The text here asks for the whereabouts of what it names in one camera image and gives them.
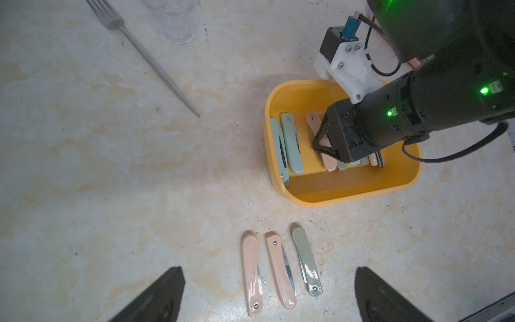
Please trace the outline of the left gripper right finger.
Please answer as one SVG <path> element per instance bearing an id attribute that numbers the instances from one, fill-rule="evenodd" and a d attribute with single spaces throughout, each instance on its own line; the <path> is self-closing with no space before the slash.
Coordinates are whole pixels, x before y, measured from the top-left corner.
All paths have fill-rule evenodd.
<path id="1" fill-rule="evenodd" d="M 362 321 L 431 321 L 368 267 L 357 268 L 354 289 Z"/>

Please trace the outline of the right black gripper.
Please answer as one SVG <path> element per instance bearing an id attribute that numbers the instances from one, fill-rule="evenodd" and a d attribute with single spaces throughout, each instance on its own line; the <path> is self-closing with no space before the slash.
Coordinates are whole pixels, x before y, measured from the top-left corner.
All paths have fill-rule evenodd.
<path id="1" fill-rule="evenodd" d="M 411 74 L 379 88 L 354 105 L 344 99 L 330 105 L 312 140 L 315 152 L 350 163 L 397 142 L 429 139 L 411 98 Z"/>

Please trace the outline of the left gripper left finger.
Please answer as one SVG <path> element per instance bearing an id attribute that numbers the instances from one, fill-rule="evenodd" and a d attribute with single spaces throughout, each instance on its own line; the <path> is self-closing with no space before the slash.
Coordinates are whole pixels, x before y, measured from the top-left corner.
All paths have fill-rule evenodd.
<path id="1" fill-rule="evenodd" d="M 111 321 L 177 321 L 185 284 L 182 268 L 169 268 Z"/>

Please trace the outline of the yellow plastic storage box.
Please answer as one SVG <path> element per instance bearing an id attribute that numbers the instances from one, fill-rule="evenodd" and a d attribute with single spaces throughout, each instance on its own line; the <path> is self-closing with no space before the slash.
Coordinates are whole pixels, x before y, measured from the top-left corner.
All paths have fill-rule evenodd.
<path id="1" fill-rule="evenodd" d="M 264 145 L 270 178 L 277 192 L 305 207 L 321 207 L 389 193 L 413 186 L 422 173 L 422 164 L 402 152 L 402 143 L 382 150 L 383 167 L 350 166 L 344 171 L 328 172 L 312 149 L 306 116 L 316 111 L 324 115 L 328 106 L 346 99 L 345 91 L 330 80 L 287 81 L 269 95 L 264 108 Z M 280 114 L 294 116 L 304 164 L 302 174 L 289 174 L 289 184 L 280 177 L 280 154 L 274 147 L 270 120 Z"/>

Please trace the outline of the olive green folding knife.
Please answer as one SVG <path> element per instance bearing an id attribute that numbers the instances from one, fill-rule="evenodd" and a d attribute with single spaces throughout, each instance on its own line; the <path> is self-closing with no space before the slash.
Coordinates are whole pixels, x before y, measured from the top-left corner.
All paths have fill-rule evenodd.
<path id="1" fill-rule="evenodd" d="M 319 297 L 323 294 L 323 288 L 307 234 L 298 223 L 291 225 L 290 232 L 298 253 L 306 289 L 312 297 Z"/>

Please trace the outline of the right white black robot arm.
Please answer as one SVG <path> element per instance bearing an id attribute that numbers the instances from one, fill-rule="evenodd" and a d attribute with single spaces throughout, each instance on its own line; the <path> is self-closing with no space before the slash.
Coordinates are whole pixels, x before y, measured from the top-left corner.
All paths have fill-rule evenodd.
<path id="1" fill-rule="evenodd" d="M 478 143 L 446 157 L 479 150 L 508 130 L 514 117 L 513 1 L 370 1 L 373 19 L 356 12 L 328 28 L 315 68 L 334 79 L 347 99 L 330 105 L 312 148 L 350 163 L 395 143 L 417 144 L 433 131 L 471 122 L 495 125 Z M 370 59 L 361 23 L 385 37 L 399 63 L 422 60 L 383 84 Z"/>

